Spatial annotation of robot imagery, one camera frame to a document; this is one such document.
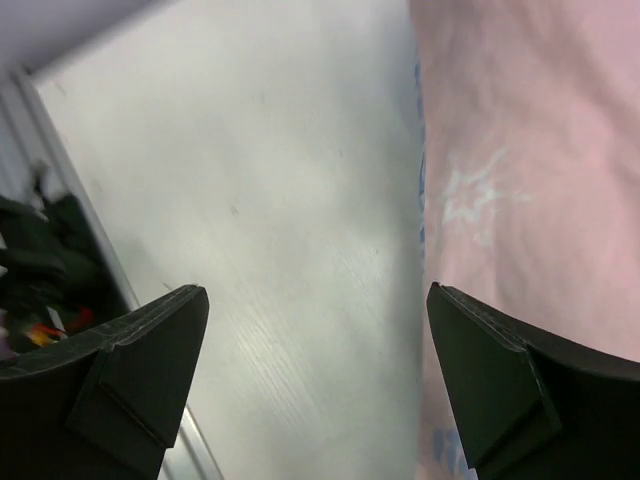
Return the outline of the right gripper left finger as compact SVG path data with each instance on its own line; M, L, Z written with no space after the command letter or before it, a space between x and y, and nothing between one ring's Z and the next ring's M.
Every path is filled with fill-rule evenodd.
M4 479L155 479L174 446L209 313L184 285L1 364Z

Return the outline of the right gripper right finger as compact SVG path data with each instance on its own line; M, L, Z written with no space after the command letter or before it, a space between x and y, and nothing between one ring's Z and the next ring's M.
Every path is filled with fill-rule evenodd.
M636 479L639 365L431 285L426 307L480 479Z

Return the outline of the blue pink printed pillowcase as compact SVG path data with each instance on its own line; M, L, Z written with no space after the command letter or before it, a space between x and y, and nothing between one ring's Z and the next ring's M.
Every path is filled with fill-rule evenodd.
M468 466L434 283L639 365L639 5L414 1L425 313L416 475Z

